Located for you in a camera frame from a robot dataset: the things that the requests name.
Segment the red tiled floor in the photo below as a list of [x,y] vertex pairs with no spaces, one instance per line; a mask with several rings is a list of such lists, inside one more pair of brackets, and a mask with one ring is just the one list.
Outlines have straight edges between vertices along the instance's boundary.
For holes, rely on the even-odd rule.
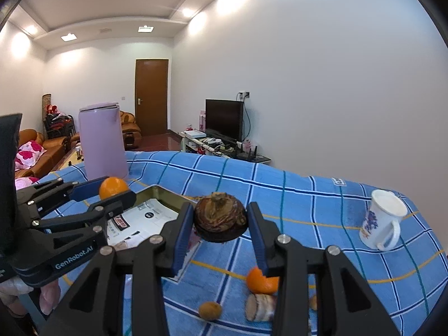
[[134,151],[180,150],[181,141],[172,133],[143,137],[140,146]]

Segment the mug handle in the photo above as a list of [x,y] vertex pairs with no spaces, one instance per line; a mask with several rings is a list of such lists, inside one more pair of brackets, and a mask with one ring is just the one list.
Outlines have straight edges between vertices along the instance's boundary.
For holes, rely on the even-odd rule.
[[[380,242],[380,243],[376,244],[377,248],[379,250],[381,250],[381,251],[389,251],[390,249],[392,249],[397,244],[398,239],[400,237],[400,234],[402,232],[402,229],[400,228],[400,224],[398,223],[398,221],[393,220],[391,222],[391,224],[392,224],[392,227],[393,227],[392,231],[386,236],[386,238],[383,240],[383,242]],[[392,239],[391,239],[391,242],[390,242],[389,246],[384,247],[384,243],[387,241],[387,239],[391,235],[393,235],[393,236],[392,236]]]

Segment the orange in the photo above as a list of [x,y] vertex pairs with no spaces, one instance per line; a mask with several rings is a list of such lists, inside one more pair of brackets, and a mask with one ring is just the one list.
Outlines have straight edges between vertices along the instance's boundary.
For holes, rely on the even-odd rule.
[[117,177],[106,178],[99,187],[99,198],[102,200],[129,190],[124,180]]
[[259,268],[253,267],[247,274],[246,284],[253,294],[273,294],[279,289],[279,277],[266,278]]

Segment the television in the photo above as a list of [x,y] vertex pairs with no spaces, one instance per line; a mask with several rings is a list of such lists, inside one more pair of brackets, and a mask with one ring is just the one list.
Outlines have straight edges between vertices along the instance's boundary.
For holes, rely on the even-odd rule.
[[205,133],[224,141],[242,141],[243,102],[205,100]]

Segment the white mug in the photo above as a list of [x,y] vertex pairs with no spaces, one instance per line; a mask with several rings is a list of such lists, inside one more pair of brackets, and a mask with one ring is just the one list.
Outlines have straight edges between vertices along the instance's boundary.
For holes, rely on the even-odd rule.
[[[400,238],[400,222],[407,213],[406,205],[393,192],[376,189],[359,231],[361,241],[371,249],[392,249]],[[389,238],[389,245],[384,246]]]

